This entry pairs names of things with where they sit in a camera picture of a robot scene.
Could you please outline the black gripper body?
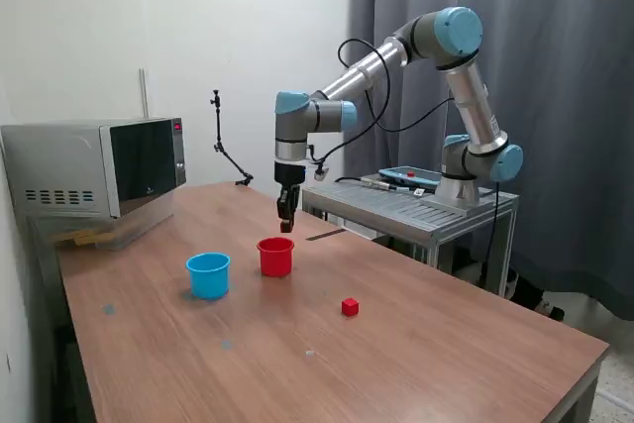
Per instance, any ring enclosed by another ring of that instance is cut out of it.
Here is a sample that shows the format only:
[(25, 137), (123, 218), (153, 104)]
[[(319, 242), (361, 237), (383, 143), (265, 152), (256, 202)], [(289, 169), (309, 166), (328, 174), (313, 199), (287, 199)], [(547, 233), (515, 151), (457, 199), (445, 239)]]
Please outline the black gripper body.
[(301, 185), (305, 181), (305, 166), (276, 162), (274, 164), (274, 181), (282, 188)]

